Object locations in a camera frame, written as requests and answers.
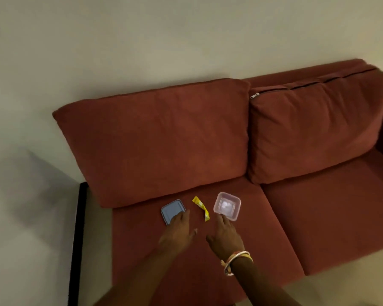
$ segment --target black metal frame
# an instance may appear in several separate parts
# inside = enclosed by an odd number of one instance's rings
[[[80,292],[82,241],[84,238],[85,206],[87,205],[88,183],[80,185],[77,214],[75,218],[74,242],[72,246],[71,272],[69,276],[68,306],[78,306]]]

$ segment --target wall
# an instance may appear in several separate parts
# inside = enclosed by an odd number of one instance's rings
[[[0,305],[66,301],[77,184],[63,104],[353,57],[383,0],[0,0]]]

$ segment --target yellow packet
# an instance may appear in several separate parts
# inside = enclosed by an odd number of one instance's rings
[[[204,206],[204,204],[202,203],[202,201],[200,201],[198,197],[194,197],[193,202],[198,207],[200,207],[202,210],[204,210],[204,218],[206,219],[205,221],[209,221],[210,220],[209,212],[207,211],[207,209]]]

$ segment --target bracelet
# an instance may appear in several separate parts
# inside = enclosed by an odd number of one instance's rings
[[[230,264],[233,262],[235,259],[238,257],[247,257],[249,258],[252,262],[253,259],[250,256],[250,253],[248,251],[240,251],[240,252],[234,252],[227,260],[227,262],[224,262],[221,260],[221,265],[224,267],[224,273],[226,276],[233,276],[234,274],[231,272],[231,267]]]

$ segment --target plastic container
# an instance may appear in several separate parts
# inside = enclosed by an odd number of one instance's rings
[[[241,200],[234,195],[220,192],[214,204],[214,212],[225,215],[229,220],[236,221],[239,216]]]

